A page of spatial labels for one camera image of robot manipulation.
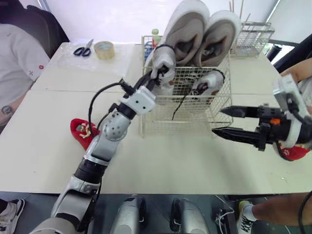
red slipper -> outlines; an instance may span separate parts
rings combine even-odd
[[[303,158],[310,150],[307,150],[300,146],[293,146],[292,148],[283,148],[279,143],[277,146],[279,155],[288,161],[295,161]]]
[[[94,135],[98,135],[100,130],[97,132],[95,124],[91,123],[92,132]],[[84,150],[87,150],[91,141],[92,136],[89,129],[89,122],[80,118],[75,118],[70,122],[70,131],[73,137],[82,145]]]

packing tape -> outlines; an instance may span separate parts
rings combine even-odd
[[[100,41],[94,45],[94,50],[99,59],[111,59],[115,56],[114,44],[109,41]]]

floor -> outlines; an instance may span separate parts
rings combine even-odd
[[[108,234],[119,206],[130,195],[101,195],[97,204],[96,215],[93,223],[92,234]],[[218,234],[217,226],[214,222],[215,214],[220,208],[226,206],[214,195],[144,195],[149,222],[147,228],[141,231],[147,233],[172,233],[169,228],[171,203],[174,198],[187,198],[197,204],[201,209],[211,234]],[[28,234],[50,216],[50,211],[57,195],[26,194],[0,192],[0,198],[11,200],[23,198],[26,200],[25,209],[19,219],[15,234]],[[264,201],[264,198],[253,199],[254,204]],[[312,228],[306,229],[307,233],[312,233]],[[299,234],[298,228],[273,225],[267,222],[258,221],[253,226],[252,234]]]

table surface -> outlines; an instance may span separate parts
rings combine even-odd
[[[67,43],[63,43],[54,57],[66,53]],[[141,45],[135,45],[130,58],[130,69],[123,77],[134,85],[142,76],[142,50]],[[119,81],[121,76],[114,76],[104,72],[94,72],[74,67],[57,66],[52,58],[52,65],[48,65],[40,79],[32,87],[33,90],[52,91],[90,91],[96,92],[100,88]],[[278,72],[270,61],[260,54],[258,58],[232,58],[230,60],[231,87],[233,94],[272,94],[272,81],[279,78]],[[109,89],[116,92],[118,87]]]
[[[139,48],[128,72],[131,84],[141,75]],[[264,55],[231,59],[231,76],[233,105],[278,106],[271,82],[279,75]],[[48,66],[0,135],[5,165],[0,177],[7,178],[1,180],[0,191],[61,192],[84,155],[71,136],[70,121],[87,119],[94,92],[117,80]],[[98,122],[122,94],[118,89],[101,94],[93,121]],[[102,193],[276,194],[311,189],[311,156],[288,162],[270,145],[259,152],[252,145],[207,135],[142,138],[139,123],[136,117],[120,143],[103,177]],[[257,124],[257,119],[236,118],[232,126],[253,131]]]

person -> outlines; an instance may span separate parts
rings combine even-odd
[[[0,134],[27,91],[49,62],[31,35],[10,24],[0,24]],[[25,201],[0,199],[0,234],[12,234]]]
[[[290,73],[299,82],[298,88],[303,95],[307,109],[312,114],[312,58],[304,60],[281,73]],[[253,205],[248,201],[239,203],[239,218],[236,226],[238,234],[250,234],[252,225],[257,220],[263,220],[286,226],[298,226],[300,205],[308,193],[290,194],[273,197],[263,203]],[[303,210],[303,225],[312,225],[312,198]]]

